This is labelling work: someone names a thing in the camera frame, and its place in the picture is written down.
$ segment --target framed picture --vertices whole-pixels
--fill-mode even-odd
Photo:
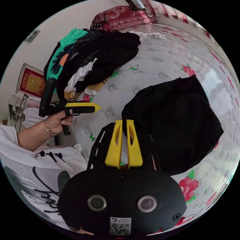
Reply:
[[[25,41],[27,42],[32,42],[33,39],[39,34],[40,30],[34,30],[32,31],[25,39]]]
[[[44,87],[43,71],[24,63],[18,77],[16,96],[22,97],[26,93],[41,98]]]

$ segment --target hand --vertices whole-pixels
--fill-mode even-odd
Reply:
[[[71,125],[73,122],[73,117],[69,116],[66,117],[65,111],[61,111],[57,114],[53,114],[47,117],[46,119],[46,127],[52,132],[52,133],[60,133],[63,131],[62,124],[64,125]]]

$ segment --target gold bracelet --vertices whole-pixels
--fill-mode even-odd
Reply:
[[[44,126],[45,126],[46,131],[47,131],[50,135],[52,135],[52,136],[56,136],[56,135],[57,135],[57,133],[51,132],[50,129],[46,126],[46,120],[44,120]]]

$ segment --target white tufted mattress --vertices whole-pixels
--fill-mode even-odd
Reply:
[[[99,104],[101,110],[75,117],[71,131],[74,140],[81,145],[83,156],[88,160],[94,137],[98,136],[102,127],[121,119],[125,104],[140,89],[196,73],[222,124],[224,134],[216,148],[197,166],[172,176],[179,183],[187,202],[185,218],[181,224],[172,228],[175,229],[196,219],[213,206],[235,173],[240,156],[240,95],[223,59],[203,40],[183,29],[159,24],[127,29],[132,30],[161,33],[166,40],[141,39],[137,56],[118,68],[118,74],[110,78],[93,97],[93,102]],[[122,161],[127,163],[125,136]]]

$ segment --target camera lens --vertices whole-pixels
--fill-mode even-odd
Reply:
[[[152,196],[144,196],[137,203],[138,209],[143,213],[153,211],[157,206],[157,200]]]
[[[87,204],[89,208],[93,211],[99,212],[106,208],[106,199],[101,195],[92,195],[89,197]]]

